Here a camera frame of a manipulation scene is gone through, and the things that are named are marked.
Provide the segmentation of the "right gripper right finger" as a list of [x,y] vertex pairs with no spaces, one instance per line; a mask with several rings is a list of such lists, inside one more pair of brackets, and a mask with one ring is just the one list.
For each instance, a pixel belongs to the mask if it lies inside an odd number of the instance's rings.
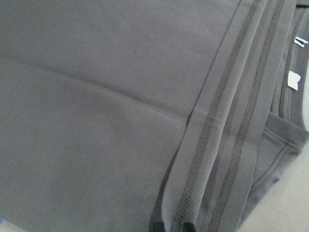
[[195,224],[191,222],[185,222],[183,224],[182,232],[196,232]]

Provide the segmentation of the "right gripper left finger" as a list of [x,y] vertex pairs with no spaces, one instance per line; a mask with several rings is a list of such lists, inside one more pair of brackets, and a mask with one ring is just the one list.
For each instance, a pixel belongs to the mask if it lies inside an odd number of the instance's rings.
[[151,221],[149,232],[164,232],[164,222],[162,221]]

